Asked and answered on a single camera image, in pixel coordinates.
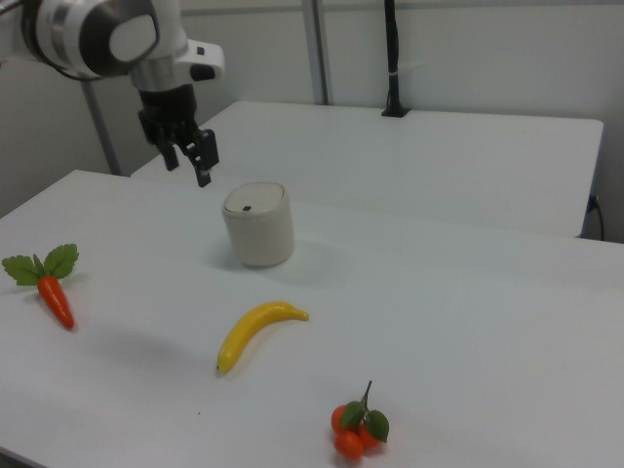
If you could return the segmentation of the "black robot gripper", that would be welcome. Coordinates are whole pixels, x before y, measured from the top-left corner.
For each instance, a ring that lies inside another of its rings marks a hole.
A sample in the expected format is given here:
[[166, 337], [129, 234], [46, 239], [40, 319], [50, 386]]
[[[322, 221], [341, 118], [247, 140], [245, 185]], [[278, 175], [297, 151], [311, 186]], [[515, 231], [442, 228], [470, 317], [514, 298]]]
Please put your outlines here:
[[150, 144], [160, 147], [166, 169], [178, 167], [175, 145], [187, 147], [187, 158], [193, 165], [197, 183], [205, 187], [211, 181], [211, 170], [218, 163], [215, 133], [201, 130], [195, 122], [197, 102], [194, 89], [185, 84], [167, 91], [139, 91], [142, 109], [139, 121]]

